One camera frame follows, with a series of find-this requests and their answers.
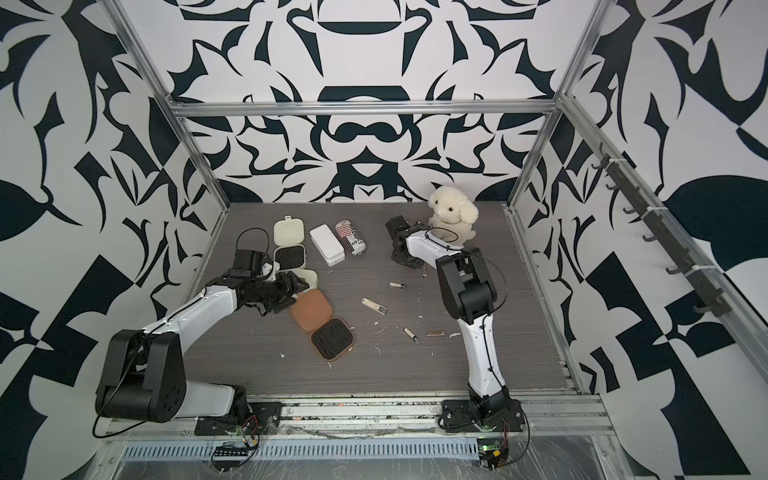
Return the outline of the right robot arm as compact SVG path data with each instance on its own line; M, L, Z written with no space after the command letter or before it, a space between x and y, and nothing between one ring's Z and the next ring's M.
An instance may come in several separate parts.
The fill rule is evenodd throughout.
M435 269L445 311L460 328L469 366L469 411L472 423L486 427L511 406L509 389L496 353L493 315L497 290L477 248L453 246L426 225L410 225L395 216L385 223L396 263L412 269Z

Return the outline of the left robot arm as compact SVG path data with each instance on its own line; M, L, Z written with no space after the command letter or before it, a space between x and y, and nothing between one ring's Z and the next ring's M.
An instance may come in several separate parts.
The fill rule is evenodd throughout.
M232 267L177 310L110 339L96 391L98 418L165 423L206 417L244 423L251 415L244 389L189 380L185 354L241 308L278 313L308 288L306 280L280 270L267 254L236 250Z

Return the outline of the brown nail clipper case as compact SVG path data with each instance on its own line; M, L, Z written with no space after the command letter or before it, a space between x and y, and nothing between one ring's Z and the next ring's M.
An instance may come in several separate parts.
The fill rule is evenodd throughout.
M290 307L291 317L298 327L309 335L309 341L318 355L333 363L354 345L355 337L347 322L334 314L326 296L317 289L300 295Z

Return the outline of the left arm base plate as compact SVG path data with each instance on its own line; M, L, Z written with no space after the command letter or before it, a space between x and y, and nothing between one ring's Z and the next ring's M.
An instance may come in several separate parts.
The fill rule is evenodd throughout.
M240 416L231 411L220 417L199 417L194 434L201 437L272 434L280 427L283 407L281 402L249 402Z

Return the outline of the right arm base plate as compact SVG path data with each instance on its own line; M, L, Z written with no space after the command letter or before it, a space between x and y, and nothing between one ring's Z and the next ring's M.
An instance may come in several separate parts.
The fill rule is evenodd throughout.
M449 433L523 432L526 416L518 400L502 399L487 405L470 400L443 400L438 427Z

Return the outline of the cream nail clipper case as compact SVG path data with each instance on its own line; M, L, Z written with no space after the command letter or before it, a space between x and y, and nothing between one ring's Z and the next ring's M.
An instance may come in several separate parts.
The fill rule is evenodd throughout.
M300 278L304 283L307 284L307 287L300 292L296 293L296 296L301 296L305 293L308 293L311 290L314 290L318 286L318 275L314 270L310 269L293 269L292 272Z

